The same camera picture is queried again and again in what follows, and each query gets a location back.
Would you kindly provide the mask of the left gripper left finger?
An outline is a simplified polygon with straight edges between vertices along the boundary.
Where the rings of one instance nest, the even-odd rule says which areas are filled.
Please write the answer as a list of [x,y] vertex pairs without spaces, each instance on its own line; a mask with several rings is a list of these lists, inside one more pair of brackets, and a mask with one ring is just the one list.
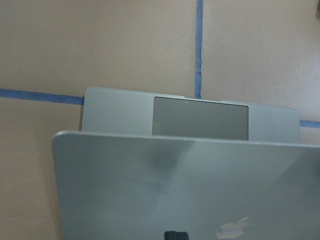
[[164,240],[177,240],[177,232],[176,231],[166,231],[164,233]]

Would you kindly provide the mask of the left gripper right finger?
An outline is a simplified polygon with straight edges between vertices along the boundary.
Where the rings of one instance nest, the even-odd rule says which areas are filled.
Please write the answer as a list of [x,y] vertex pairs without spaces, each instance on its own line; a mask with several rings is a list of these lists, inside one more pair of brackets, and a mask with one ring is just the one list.
[[189,235],[187,232],[184,232],[184,231],[176,232],[176,239],[177,240],[189,240]]

